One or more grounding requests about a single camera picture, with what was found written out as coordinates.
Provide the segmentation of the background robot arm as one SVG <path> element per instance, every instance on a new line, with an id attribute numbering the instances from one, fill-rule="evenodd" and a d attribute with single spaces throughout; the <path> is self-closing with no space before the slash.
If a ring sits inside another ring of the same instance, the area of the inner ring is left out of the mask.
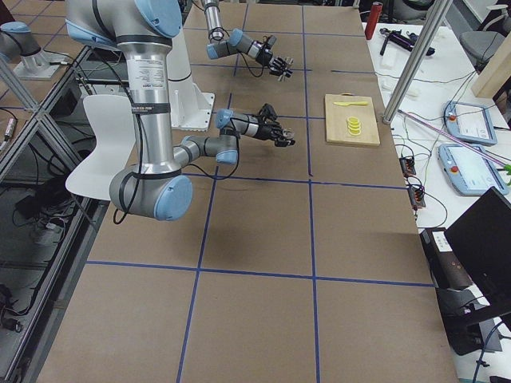
<path id="1" fill-rule="evenodd" d="M 6 22 L 1 25 L 1 59 L 21 62 L 14 73 L 22 80 L 48 81 L 62 63 L 66 64 L 63 53 L 50 53 L 36 41 L 30 27 L 24 22 Z"/>

